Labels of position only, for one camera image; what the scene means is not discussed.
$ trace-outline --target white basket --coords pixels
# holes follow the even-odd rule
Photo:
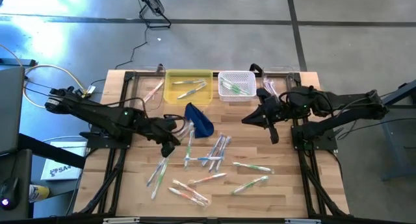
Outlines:
[[[225,78],[245,90],[249,95],[239,95],[221,85],[221,78]],[[218,74],[218,93],[221,101],[245,102],[255,97],[255,75],[251,71],[221,71]]]

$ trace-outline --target blue fabric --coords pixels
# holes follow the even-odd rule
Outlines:
[[[208,137],[214,133],[213,123],[192,103],[188,103],[185,107],[185,117],[194,123],[195,138]]]

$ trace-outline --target gray floor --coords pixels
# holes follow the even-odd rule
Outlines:
[[[166,15],[173,19],[290,20],[287,0],[161,1]],[[303,21],[416,21],[414,0],[294,2],[298,19]],[[5,0],[0,6],[0,14],[99,18],[137,18],[138,11],[137,0]],[[0,21],[0,43],[21,58],[62,66],[88,85],[128,60],[131,49],[144,41],[144,30],[142,24],[46,23],[36,17],[13,18]],[[415,79],[414,34],[415,27],[300,27],[308,71],[317,71],[322,88],[339,94],[371,89],[383,94]],[[170,30],[148,31],[147,39],[148,45],[136,52],[134,62],[123,68],[163,63],[167,68],[248,69],[255,62],[265,68],[284,65],[299,70],[290,25],[180,24]],[[10,55],[0,50],[0,57]],[[75,85],[65,74],[48,68],[39,69],[30,77],[56,88]],[[40,104],[45,101],[36,94],[31,97]],[[393,114],[403,118],[414,113]],[[374,122],[358,121],[357,126],[370,123]],[[37,125],[47,130],[41,131]],[[414,126],[409,121],[396,123],[399,129]],[[86,129],[83,121],[49,114],[23,102],[24,134],[43,140]],[[414,141],[402,142],[411,146]],[[339,141],[339,158],[353,215],[416,222],[416,179],[380,180],[382,174],[393,169],[381,127],[363,129]],[[41,158],[34,158],[35,169],[42,168],[42,163]],[[63,195],[36,203],[35,216],[62,215],[69,198],[70,195]]]

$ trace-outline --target wooden tabletop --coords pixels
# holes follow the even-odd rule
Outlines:
[[[107,75],[101,103],[120,100],[125,71],[110,70]],[[301,73],[302,85],[313,85],[319,89],[318,75],[315,72]],[[159,83],[160,78],[139,79],[137,96],[144,97]],[[285,91],[283,79],[276,79],[278,92]],[[170,156],[161,187],[154,200],[151,200],[153,187],[146,182],[161,159],[160,145],[135,135],[131,148],[127,151],[123,179],[120,188],[117,216],[152,217],[218,217],[218,218],[304,218],[307,217],[300,166],[297,153],[292,147],[290,135],[291,121],[276,124],[280,141],[272,145],[268,130],[251,125],[243,125],[241,119],[251,114],[259,104],[257,98],[248,103],[225,103],[219,100],[218,83],[214,78],[214,97],[210,105],[196,105],[214,123],[214,134],[208,138],[195,139],[192,144],[192,157],[205,156],[216,142],[218,135],[231,136],[231,144],[225,152],[220,172],[226,177],[212,180],[195,187],[195,190],[211,200],[211,205],[203,209],[191,201],[168,191],[174,186],[172,179],[187,183],[190,179],[202,179],[209,176],[208,169],[199,162],[190,162],[188,169],[183,168],[183,158],[188,139]],[[132,85],[127,98],[131,96]],[[126,106],[142,108],[139,102]],[[179,114],[185,112],[184,105],[169,105],[163,101],[163,90],[159,90],[154,100],[146,103],[148,115]],[[109,150],[99,149],[86,160],[74,212],[84,208],[96,194],[104,178]],[[343,182],[334,157],[326,151],[317,151],[318,170],[323,187],[339,206],[348,213]],[[267,175],[260,171],[237,168],[233,162],[253,164],[272,168],[275,174],[268,175],[264,184],[230,195],[236,187],[253,179]],[[311,189],[314,207],[317,210],[315,189]],[[107,196],[107,206],[112,196],[112,186]]]

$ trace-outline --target yellow basket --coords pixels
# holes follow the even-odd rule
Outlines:
[[[204,79],[207,85],[184,98],[178,99],[180,95],[194,90],[201,83],[173,84],[173,82],[195,81],[199,79]],[[164,81],[163,98],[169,104],[188,104],[190,102],[195,105],[209,104],[213,100],[213,71],[204,69],[169,69],[166,72]]]

